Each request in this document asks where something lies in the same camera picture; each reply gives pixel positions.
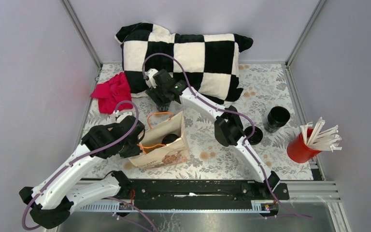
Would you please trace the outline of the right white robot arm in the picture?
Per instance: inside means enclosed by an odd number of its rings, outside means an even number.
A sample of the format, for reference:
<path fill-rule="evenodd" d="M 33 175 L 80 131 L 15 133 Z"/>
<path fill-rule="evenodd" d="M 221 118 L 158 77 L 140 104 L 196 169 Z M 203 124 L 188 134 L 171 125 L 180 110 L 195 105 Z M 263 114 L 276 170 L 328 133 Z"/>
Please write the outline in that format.
<path fill-rule="evenodd" d="M 224 147 L 229 147 L 239 154 L 250 169 L 256 182 L 258 193 L 264 199 L 270 199 L 277 192 L 280 178 L 261 160 L 244 133 L 241 119 L 250 118 L 233 106 L 225 107 L 198 93 L 187 80 L 176 81 L 166 70 L 150 69 L 144 73 L 149 89 L 147 95 L 157 104 L 176 101 L 196 110 L 214 124 L 215 139 Z"/>

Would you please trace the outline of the stack of black cups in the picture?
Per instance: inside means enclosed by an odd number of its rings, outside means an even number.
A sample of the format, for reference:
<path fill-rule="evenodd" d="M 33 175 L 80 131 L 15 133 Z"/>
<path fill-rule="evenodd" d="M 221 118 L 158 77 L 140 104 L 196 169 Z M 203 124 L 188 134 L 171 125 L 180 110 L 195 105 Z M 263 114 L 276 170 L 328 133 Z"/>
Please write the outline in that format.
<path fill-rule="evenodd" d="M 270 112 L 267 115 L 265 130 L 270 133 L 277 132 L 289 120 L 290 112 L 282 106 L 275 106 L 271 108 Z"/>

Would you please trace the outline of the brown paper bag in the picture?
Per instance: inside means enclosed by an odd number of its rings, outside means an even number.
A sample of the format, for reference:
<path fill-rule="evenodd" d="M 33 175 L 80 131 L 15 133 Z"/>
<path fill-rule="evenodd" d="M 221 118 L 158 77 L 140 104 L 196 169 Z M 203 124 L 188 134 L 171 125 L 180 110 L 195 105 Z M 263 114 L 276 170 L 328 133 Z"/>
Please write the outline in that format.
<path fill-rule="evenodd" d="M 169 118 L 156 125 L 151 125 L 155 115 L 169 115 Z M 181 164 L 190 159 L 190 150 L 185 136 L 183 111 L 158 112 L 148 116 L 149 129 L 138 144 L 140 154 L 129 158 L 135 167 L 152 169 Z"/>

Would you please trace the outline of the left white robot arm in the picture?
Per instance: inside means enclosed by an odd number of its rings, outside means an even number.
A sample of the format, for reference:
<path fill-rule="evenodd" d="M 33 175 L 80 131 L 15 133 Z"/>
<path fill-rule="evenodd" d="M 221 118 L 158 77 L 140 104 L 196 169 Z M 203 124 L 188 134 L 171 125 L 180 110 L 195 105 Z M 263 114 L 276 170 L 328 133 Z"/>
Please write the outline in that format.
<path fill-rule="evenodd" d="M 121 158 L 138 155 L 141 151 L 138 143 L 144 132 L 145 125 L 131 114 L 118 117 L 115 123 L 92 127 L 53 174 L 35 187 L 20 190 L 19 195 L 27 205 L 23 218 L 30 215 L 37 224 L 35 228 L 52 229 L 85 205 L 107 197 L 129 196 L 131 181 L 122 171 L 112 171 L 85 187 L 76 184 L 93 167 L 114 155 Z"/>

